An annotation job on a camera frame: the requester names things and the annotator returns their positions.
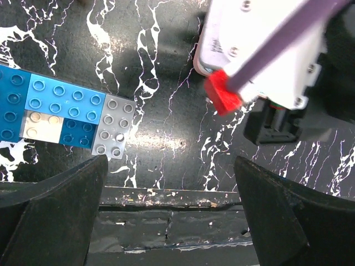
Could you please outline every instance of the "lego brick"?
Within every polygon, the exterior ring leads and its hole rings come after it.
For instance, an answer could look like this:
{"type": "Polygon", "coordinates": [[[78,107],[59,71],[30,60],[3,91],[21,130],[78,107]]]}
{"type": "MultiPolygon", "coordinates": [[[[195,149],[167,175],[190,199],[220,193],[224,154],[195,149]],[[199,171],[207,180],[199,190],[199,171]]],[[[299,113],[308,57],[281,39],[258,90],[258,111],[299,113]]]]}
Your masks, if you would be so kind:
{"type": "Polygon", "coordinates": [[[32,74],[25,109],[97,125],[104,100],[104,93],[32,74]]]}
{"type": "Polygon", "coordinates": [[[110,158],[122,158],[135,107],[134,101],[106,95],[92,155],[106,154],[110,158]]]}
{"type": "Polygon", "coordinates": [[[55,115],[26,111],[23,117],[20,137],[59,143],[63,120],[62,117],[55,115]]]}
{"type": "Polygon", "coordinates": [[[18,142],[31,73],[0,65],[0,141],[18,142]]]}
{"type": "Polygon", "coordinates": [[[94,124],[65,118],[59,143],[89,149],[93,143],[96,127],[94,124]]]}

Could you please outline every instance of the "bolt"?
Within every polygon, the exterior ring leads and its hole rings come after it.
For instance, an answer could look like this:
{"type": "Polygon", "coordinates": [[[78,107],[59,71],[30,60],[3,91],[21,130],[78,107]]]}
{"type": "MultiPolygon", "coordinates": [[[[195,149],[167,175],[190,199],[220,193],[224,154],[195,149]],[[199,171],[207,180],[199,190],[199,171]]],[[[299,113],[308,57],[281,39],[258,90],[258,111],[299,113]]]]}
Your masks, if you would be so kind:
{"type": "Polygon", "coordinates": [[[315,70],[315,65],[313,64],[309,65],[309,67],[307,68],[308,73],[312,73],[314,70],[315,70]]]}
{"type": "Polygon", "coordinates": [[[244,0],[243,3],[242,3],[242,6],[241,6],[241,10],[244,11],[244,12],[250,11],[250,9],[251,9],[250,3],[251,3],[250,0],[244,0]]]}
{"type": "Polygon", "coordinates": [[[295,105],[296,106],[300,106],[301,104],[302,104],[302,99],[301,98],[297,98],[296,102],[295,102],[295,105]]]}
{"type": "Polygon", "coordinates": [[[230,50],[229,50],[229,55],[231,57],[236,57],[238,55],[238,48],[236,47],[232,47],[230,50]]]}

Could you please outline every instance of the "red block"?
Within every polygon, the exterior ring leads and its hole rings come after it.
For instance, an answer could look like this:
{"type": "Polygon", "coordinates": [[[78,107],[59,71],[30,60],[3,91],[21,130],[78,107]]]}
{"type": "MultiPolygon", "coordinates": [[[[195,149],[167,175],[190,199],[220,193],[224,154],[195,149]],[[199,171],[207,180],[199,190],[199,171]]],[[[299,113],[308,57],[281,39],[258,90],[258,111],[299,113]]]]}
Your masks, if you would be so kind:
{"type": "Polygon", "coordinates": [[[237,94],[227,91],[228,76],[223,70],[213,72],[205,82],[205,90],[219,115],[239,109],[243,101],[237,94]]]}

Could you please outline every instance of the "purple cable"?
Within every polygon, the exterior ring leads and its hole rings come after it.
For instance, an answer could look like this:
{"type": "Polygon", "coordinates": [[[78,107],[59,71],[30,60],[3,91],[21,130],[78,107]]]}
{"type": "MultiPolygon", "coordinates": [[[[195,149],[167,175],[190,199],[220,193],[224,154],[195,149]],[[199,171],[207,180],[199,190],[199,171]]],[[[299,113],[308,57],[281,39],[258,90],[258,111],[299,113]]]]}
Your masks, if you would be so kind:
{"type": "Polygon", "coordinates": [[[256,74],[272,62],[304,31],[323,18],[331,18],[350,0],[309,0],[271,39],[227,82],[227,90],[238,93],[256,74]]]}

